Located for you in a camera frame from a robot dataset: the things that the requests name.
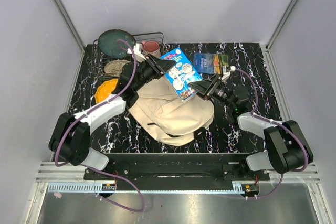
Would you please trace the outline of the blue comic book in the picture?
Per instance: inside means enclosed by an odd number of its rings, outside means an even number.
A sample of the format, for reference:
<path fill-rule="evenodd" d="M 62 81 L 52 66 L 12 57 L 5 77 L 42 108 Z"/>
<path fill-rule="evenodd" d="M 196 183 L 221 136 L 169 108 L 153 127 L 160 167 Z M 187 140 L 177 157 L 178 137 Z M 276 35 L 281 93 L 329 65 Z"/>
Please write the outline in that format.
<path fill-rule="evenodd" d="M 159 59 L 175 61 L 175 65 L 165 74 L 165 77 L 182 101 L 196 94 L 196 91 L 188 84 L 201 81 L 202 77 L 180 47 L 167 52 Z"/>

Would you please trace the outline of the Animal Farm paperback book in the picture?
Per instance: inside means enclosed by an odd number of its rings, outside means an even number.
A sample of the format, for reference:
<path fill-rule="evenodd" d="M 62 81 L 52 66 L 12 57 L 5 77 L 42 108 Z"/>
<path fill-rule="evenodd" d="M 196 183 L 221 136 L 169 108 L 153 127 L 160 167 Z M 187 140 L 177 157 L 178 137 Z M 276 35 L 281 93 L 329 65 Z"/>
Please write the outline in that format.
<path fill-rule="evenodd" d="M 195 52 L 193 66 L 198 73 L 224 74 L 230 71 L 229 56 Z"/>

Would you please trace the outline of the cream canvas student bag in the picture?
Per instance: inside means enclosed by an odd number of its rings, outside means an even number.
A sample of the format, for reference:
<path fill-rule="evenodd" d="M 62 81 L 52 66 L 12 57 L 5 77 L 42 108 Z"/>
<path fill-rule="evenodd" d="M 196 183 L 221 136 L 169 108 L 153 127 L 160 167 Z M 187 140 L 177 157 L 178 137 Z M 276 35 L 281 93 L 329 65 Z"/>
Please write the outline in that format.
<path fill-rule="evenodd" d="M 185 145 L 200 136 L 214 118 L 214 105 L 194 95 L 181 101 L 165 78 L 155 79 L 138 91 L 130 114 L 156 141 Z"/>

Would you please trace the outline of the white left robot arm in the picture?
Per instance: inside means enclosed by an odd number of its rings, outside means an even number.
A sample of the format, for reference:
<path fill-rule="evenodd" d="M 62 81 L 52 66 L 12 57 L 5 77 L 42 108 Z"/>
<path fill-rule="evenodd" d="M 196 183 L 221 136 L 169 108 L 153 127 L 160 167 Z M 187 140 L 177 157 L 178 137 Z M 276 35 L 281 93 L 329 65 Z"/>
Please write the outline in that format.
<path fill-rule="evenodd" d="M 102 102 L 76 114 L 63 113 L 56 123 L 49 141 L 49 149 L 55 153 L 55 165 L 60 167 L 59 158 L 73 166 L 83 165 L 95 169 L 103 180 L 113 175 L 109 158 L 90 146 L 91 134 L 109 119 L 131 108 L 138 99 L 138 91 L 153 79 L 159 79 L 176 62 L 146 56 L 141 63 L 128 63 L 122 72 L 114 91 Z"/>

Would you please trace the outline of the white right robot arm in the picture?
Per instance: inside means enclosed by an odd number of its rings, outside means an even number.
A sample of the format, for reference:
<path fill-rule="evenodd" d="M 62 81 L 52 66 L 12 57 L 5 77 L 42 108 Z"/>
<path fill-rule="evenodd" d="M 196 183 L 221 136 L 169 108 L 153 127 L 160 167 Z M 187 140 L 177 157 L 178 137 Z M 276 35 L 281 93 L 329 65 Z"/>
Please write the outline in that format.
<path fill-rule="evenodd" d="M 274 121 L 249 111 L 249 92 L 238 85 L 226 88 L 219 75 L 188 84 L 203 100 L 215 99 L 226 107 L 229 123 L 264 140 L 266 150 L 246 157 L 238 167 L 239 176 L 250 180 L 259 170 L 274 170 L 279 174 L 305 170 L 313 162 L 313 152 L 294 120 Z"/>

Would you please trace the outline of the pink patterned mug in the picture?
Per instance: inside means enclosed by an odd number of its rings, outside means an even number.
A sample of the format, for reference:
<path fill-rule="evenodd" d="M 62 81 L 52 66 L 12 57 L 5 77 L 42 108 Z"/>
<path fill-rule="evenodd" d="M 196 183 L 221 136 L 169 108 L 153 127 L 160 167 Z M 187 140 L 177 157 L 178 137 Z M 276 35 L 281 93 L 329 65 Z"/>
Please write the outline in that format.
<path fill-rule="evenodd" d="M 156 41 L 142 41 L 142 54 L 153 55 L 156 58 L 161 56 L 160 44 Z"/>

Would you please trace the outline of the beige patterned plate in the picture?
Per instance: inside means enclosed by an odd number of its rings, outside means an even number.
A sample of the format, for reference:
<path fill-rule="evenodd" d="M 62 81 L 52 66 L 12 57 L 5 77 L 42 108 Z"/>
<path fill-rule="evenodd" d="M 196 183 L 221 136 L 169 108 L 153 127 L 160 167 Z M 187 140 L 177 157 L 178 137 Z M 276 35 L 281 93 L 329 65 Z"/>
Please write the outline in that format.
<path fill-rule="evenodd" d="M 104 72 L 112 76 L 119 76 L 122 72 L 123 67 L 128 63 L 130 63 L 130 61 L 113 60 L 105 65 Z"/>

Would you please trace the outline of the dark green plate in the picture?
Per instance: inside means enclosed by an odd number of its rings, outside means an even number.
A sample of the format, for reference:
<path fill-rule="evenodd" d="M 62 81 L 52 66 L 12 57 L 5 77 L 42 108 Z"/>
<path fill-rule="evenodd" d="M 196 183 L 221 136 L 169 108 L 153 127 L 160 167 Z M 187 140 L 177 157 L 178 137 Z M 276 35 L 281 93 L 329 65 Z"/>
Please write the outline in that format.
<path fill-rule="evenodd" d="M 98 47 L 107 56 L 112 58 L 124 58 L 127 56 L 128 47 L 125 44 L 121 44 L 119 47 L 117 40 L 121 39 L 126 41 L 131 47 L 136 44 L 135 38 L 127 31 L 120 29 L 112 29 L 103 32 L 98 38 Z"/>

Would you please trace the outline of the orange dotted plate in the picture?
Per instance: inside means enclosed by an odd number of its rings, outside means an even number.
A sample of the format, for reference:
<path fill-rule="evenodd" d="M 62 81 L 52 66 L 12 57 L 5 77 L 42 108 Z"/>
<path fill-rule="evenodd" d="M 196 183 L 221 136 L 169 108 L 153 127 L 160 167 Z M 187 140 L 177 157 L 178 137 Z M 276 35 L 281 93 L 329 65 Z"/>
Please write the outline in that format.
<path fill-rule="evenodd" d="M 118 79 L 111 79 L 104 81 L 98 88 L 94 95 L 96 104 L 105 100 L 116 88 Z"/>

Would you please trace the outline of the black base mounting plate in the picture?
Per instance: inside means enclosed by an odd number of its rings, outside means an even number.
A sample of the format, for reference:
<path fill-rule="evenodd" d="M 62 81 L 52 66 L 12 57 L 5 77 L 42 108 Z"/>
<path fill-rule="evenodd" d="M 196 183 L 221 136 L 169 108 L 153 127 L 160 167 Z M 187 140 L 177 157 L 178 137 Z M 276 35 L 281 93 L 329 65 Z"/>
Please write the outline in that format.
<path fill-rule="evenodd" d="M 113 153 L 105 172 L 123 176 L 137 187 L 224 189 L 233 182 L 267 182 L 269 175 L 248 169 L 246 153 Z"/>

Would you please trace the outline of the aluminium frame rail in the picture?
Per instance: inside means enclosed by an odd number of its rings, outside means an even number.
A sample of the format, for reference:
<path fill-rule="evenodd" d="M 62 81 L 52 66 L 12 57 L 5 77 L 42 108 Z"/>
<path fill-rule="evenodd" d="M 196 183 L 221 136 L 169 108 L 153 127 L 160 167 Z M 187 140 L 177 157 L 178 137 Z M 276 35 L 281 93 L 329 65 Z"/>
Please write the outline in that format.
<path fill-rule="evenodd" d="M 86 45 L 84 44 L 83 40 L 81 39 L 74 23 L 72 22 L 70 15 L 68 14 L 65 5 L 63 4 L 62 0 L 52 0 L 54 5 L 56 6 L 57 10 L 59 11 L 65 25 L 67 26 L 69 32 L 71 33 L 73 39 L 75 40 L 77 46 L 80 48 L 81 51 L 85 50 Z"/>

